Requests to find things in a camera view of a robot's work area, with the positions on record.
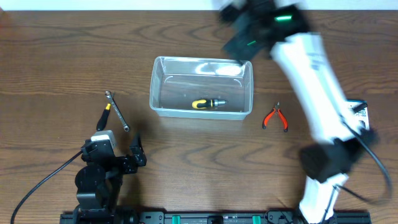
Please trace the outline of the black handled hammer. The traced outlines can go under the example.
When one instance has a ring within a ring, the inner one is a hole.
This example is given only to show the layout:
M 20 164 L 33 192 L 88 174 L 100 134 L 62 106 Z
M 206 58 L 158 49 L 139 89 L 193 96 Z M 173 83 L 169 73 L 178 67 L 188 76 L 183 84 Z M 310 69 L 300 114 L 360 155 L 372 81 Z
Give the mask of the black handled hammer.
M 352 111 L 353 111 L 353 113 L 358 113 L 367 107 L 368 107 L 367 103 L 360 103 L 360 104 L 356 105 L 355 107 L 352 107 Z

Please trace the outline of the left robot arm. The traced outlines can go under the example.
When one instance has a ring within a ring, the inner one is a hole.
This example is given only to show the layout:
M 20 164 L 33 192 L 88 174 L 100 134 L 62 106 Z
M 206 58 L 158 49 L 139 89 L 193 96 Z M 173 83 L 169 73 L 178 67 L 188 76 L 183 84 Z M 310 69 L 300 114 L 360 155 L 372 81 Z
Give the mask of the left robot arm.
M 138 214 L 117 206 L 123 176 L 135 174 L 147 164 L 140 134 L 129 146 L 130 154 L 115 156 L 116 140 L 112 131 L 98 131 L 81 147 L 86 163 L 75 177 L 79 205 L 72 223 L 139 223 Z

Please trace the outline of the blue white cardboard box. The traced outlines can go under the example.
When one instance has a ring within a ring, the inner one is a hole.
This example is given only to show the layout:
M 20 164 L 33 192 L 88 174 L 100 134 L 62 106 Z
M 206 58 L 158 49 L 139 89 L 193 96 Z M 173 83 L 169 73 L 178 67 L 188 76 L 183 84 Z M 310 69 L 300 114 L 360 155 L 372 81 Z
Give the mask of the blue white cardboard box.
M 352 107 L 355 107 L 356 105 L 358 105 L 360 103 L 367 103 L 367 101 L 364 101 L 364 100 L 346 100 L 346 105 L 351 110 L 352 110 Z M 362 126 L 365 129 L 370 130 L 368 107 L 365 108 L 364 110 L 361 110 L 358 113 L 354 113 L 354 115 L 359 120 L 359 122 L 362 124 Z

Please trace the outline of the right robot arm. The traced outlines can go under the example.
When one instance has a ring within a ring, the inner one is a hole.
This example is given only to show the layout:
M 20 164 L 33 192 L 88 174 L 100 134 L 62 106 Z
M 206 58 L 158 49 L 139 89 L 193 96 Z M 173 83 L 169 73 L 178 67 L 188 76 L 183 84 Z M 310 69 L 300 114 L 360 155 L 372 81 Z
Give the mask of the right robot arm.
M 376 133 L 346 104 L 320 34 L 296 5 L 232 1 L 221 8 L 220 20 L 236 31 L 224 46 L 231 58 L 250 60 L 266 50 L 287 76 L 315 141 L 299 153 L 306 184 L 295 223 L 327 222 L 349 172 Z

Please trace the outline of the yellow black stubby screwdriver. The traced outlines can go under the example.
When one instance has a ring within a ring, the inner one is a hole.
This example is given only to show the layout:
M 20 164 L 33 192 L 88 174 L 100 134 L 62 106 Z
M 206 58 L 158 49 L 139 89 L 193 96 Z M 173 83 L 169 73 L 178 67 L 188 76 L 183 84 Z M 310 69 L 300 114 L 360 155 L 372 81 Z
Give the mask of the yellow black stubby screwdriver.
M 203 110 L 208 108 L 215 108 L 221 105 L 227 104 L 226 100 L 217 100 L 217 99 L 200 99 L 192 102 L 192 108 Z

